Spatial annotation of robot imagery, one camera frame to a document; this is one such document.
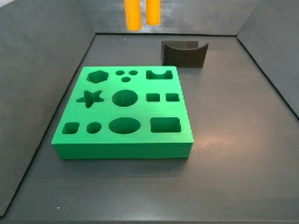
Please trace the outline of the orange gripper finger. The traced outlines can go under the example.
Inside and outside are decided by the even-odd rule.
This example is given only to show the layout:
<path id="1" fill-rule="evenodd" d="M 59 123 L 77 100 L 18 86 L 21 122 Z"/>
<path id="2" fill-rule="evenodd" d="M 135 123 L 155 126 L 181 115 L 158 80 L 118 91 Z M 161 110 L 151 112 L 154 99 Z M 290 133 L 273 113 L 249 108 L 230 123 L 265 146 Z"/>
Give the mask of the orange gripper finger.
<path id="1" fill-rule="evenodd" d="M 131 32 L 142 29 L 142 12 L 139 0 L 125 0 L 126 6 L 126 25 Z"/>
<path id="2" fill-rule="evenodd" d="M 162 21 L 162 1 L 146 0 L 146 21 L 150 25 L 159 25 Z"/>

